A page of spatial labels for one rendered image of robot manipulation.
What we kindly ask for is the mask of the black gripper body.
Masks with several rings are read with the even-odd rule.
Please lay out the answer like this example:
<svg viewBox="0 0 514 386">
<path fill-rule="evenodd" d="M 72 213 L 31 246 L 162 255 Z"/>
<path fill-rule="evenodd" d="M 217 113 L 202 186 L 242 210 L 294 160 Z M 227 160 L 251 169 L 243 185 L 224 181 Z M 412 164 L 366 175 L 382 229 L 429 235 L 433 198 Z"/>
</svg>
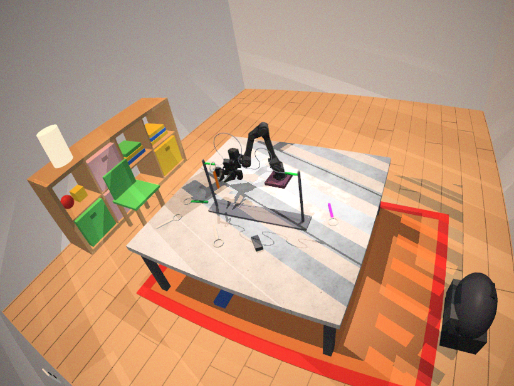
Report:
<svg viewBox="0 0 514 386">
<path fill-rule="evenodd" d="M 225 169 L 225 170 L 224 170 L 224 169 Z M 238 180 L 242 180 L 242 178 L 243 178 L 242 170 L 239 170 L 239 169 L 238 169 L 238 166 L 237 166 L 236 164 L 233 166 L 233 169 L 232 169 L 232 170 L 230 169 L 230 167 L 225 167 L 224 169 L 221 169 L 220 167 L 216 167 L 216 170 L 215 170 L 215 171 L 216 171 L 216 177 L 219 177 L 219 172 L 218 172 L 218 170 L 223 170 L 223 174 L 224 174 L 224 175 L 228 175 L 228 174 L 229 174 L 229 171 L 233 171 L 233 172 L 234 172 L 234 176 L 235 176 L 235 178 L 236 178 L 236 176 L 237 176 L 237 179 L 238 179 Z"/>
</svg>

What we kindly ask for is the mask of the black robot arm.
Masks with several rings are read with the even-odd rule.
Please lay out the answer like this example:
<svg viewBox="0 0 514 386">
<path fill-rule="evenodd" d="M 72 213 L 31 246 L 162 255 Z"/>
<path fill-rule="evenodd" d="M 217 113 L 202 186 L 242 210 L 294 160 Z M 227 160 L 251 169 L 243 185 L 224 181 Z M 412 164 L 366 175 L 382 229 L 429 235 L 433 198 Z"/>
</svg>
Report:
<svg viewBox="0 0 514 386">
<path fill-rule="evenodd" d="M 273 170 L 277 171 L 277 172 L 275 172 L 275 175 L 276 175 L 275 179 L 284 180 L 286 178 L 287 174 L 279 173 L 279 172 L 285 172 L 285 168 L 283 166 L 283 162 L 280 161 L 275 154 L 275 151 L 273 149 L 273 145 L 272 145 L 271 139 L 270 139 L 269 127 L 266 122 L 261 122 L 255 129 L 253 129 L 252 131 L 250 131 L 248 133 L 248 141 L 246 144 L 246 150 L 245 150 L 244 154 L 241 154 L 241 156 L 240 156 L 239 150 L 236 148 L 228 149 L 227 152 L 229 155 L 229 159 L 224 158 L 223 168 L 230 167 L 230 169 L 232 170 L 233 166 L 235 164 L 238 166 L 238 168 L 241 168 L 240 164 L 246 168 L 250 167 L 253 143 L 254 143 L 254 140 L 259 137 L 262 137 L 264 139 L 267 150 L 269 150 L 272 154 L 272 160 L 270 162 L 270 165 Z M 238 162 L 238 157 L 239 157 L 239 162 Z"/>
</svg>

